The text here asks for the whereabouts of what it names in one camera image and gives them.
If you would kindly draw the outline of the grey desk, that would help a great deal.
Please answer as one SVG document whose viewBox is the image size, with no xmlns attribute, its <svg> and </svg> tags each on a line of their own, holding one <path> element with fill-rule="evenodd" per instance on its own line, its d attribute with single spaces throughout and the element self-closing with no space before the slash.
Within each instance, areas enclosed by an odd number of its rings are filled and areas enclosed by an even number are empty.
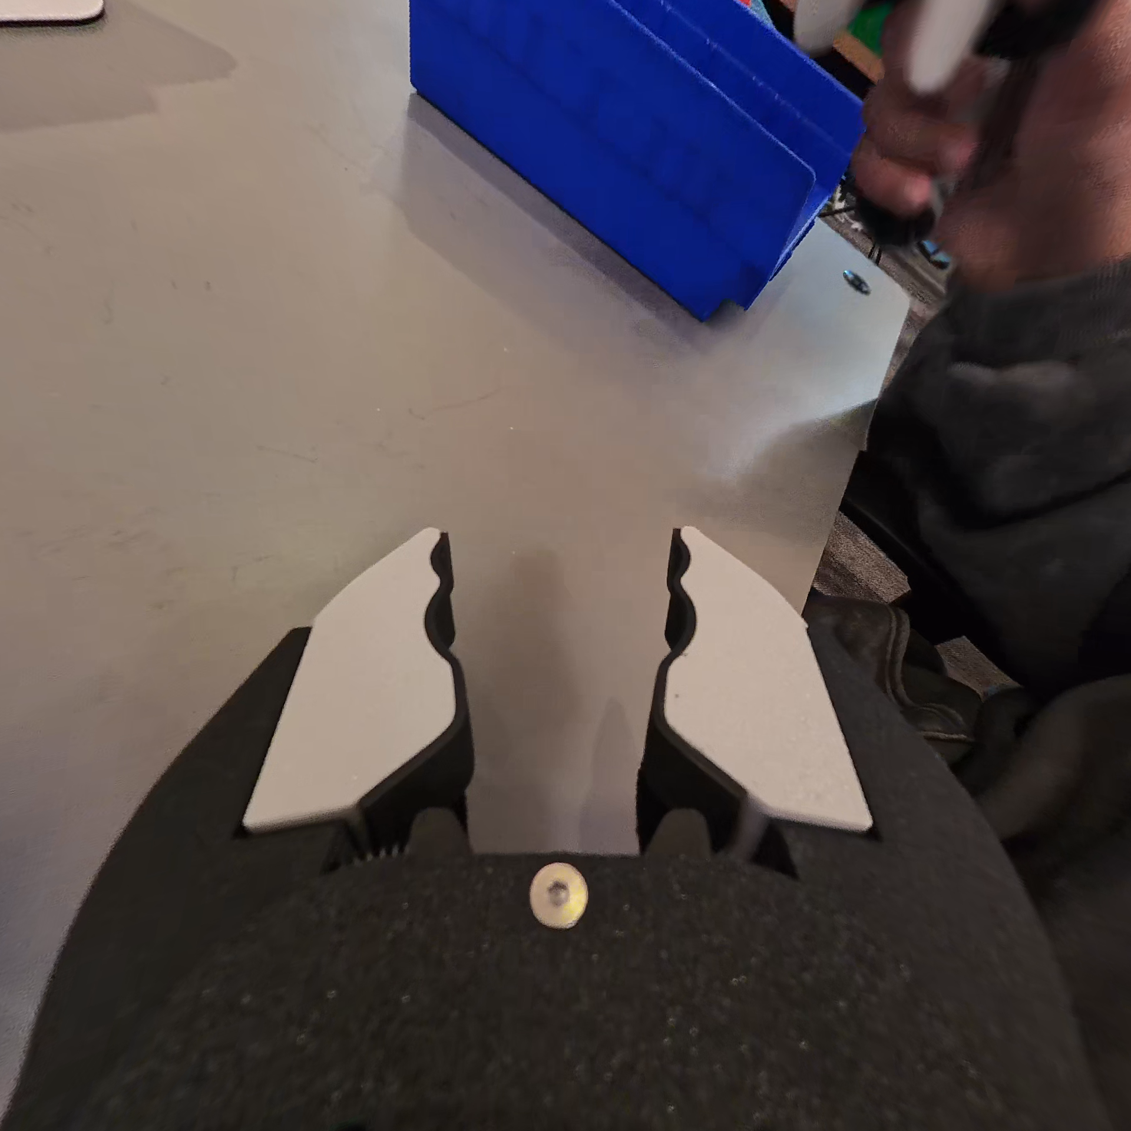
<svg viewBox="0 0 1131 1131">
<path fill-rule="evenodd" d="M 904 291 L 821 227 L 697 322 L 406 64 L 405 3 L 2 34 L 2 1103 L 149 787 L 420 529 L 488 853 L 632 849 L 673 528 L 809 594 Z"/>
</svg>

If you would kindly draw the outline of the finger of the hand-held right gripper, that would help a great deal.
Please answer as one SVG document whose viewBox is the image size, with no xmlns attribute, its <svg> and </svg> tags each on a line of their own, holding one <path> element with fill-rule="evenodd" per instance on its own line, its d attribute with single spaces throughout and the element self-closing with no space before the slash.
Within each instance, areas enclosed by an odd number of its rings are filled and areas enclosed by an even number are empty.
<svg viewBox="0 0 1131 1131">
<path fill-rule="evenodd" d="M 863 7 L 863 2 L 794 2 L 795 46 L 809 56 L 830 51 Z"/>
<path fill-rule="evenodd" d="M 908 37 L 911 92 L 941 92 L 972 54 L 993 14 L 992 2 L 922 2 Z"/>
</svg>

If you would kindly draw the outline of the person's right hand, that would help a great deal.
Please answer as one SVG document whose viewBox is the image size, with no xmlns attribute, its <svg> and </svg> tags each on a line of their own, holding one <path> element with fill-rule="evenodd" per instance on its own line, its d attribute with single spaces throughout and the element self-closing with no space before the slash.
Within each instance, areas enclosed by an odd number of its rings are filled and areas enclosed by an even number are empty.
<svg viewBox="0 0 1131 1131">
<path fill-rule="evenodd" d="M 989 62 L 968 58 L 951 84 L 919 97 L 904 81 L 919 3 L 885 22 L 884 73 L 864 101 L 865 132 L 852 159 L 860 194 L 898 217 L 953 183 L 934 241 L 976 292 L 1067 279 L 1129 252 L 1129 4 L 1097 3 L 1087 25 L 1047 57 L 1008 161 L 973 187 L 981 143 L 972 107 L 990 86 Z"/>
</svg>

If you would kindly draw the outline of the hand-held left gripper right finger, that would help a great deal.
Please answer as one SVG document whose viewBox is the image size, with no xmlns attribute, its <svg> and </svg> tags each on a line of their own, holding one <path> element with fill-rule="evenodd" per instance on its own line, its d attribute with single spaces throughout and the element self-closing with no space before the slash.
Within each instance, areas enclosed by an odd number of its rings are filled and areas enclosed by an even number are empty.
<svg viewBox="0 0 1131 1131">
<path fill-rule="evenodd" d="M 674 811 L 700 815 L 710 854 L 741 859 L 772 826 L 872 832 L 798 610 L 693 527 L 671 532 L 666 582 L 667 653 L 635 787 L 639 849 Z"/>
</svg>

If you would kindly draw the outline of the wooden table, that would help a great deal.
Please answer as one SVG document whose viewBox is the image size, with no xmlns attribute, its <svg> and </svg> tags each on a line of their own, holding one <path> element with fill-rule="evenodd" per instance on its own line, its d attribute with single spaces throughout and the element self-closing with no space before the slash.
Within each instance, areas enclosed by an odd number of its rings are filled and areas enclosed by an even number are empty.
<svg viewBox="0 0 1131 1131">
<path fill-rule="evenodd" d="M 880 81 L 884 74 L 881 58 L 864 42 L 848 31 L 841 31 L 832 42 L 832 51 L 869 84 Z"/>
</svg>

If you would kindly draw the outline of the blue plastic bin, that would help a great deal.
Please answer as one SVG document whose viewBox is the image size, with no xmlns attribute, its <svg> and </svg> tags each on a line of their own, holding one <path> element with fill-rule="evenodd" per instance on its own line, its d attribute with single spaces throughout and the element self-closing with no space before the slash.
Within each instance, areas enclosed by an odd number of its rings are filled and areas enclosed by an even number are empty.
<svg viewBox="0 0 1131 1131">
<path fill-rule="evenodd" d="M 732 2 L 413 2 L 414 91 L 700 321 L 748 309 L 860 101 Z"/>
</svg>

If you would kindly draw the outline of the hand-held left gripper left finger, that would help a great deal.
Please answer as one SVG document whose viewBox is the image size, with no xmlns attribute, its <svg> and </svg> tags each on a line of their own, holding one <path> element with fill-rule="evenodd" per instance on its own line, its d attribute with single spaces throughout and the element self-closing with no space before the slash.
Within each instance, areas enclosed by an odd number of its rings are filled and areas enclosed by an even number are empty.
<svg viewBox="0 0 1131 1131">
<path fill-rule="evenodd" d="M 315 617 L 243 815 L 251 835 L 339 824 L 364 854 L 416 816 L 465 824 L 475 768 L 448 535 L 424 528 Z"/>
</svg>

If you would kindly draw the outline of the person's body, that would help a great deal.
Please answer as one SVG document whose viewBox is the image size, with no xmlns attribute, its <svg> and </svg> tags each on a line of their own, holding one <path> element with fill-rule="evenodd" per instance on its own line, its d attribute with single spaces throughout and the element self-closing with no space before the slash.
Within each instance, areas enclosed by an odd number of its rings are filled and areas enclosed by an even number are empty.
<svg viewBox="0 0 1131 1131">
<path fill-rule="evenodd" d="M 1129 1129 L 1129 680 L 984 700 L 955 776 L 1021 877 L 1114 1129 Z"/>
</svg>

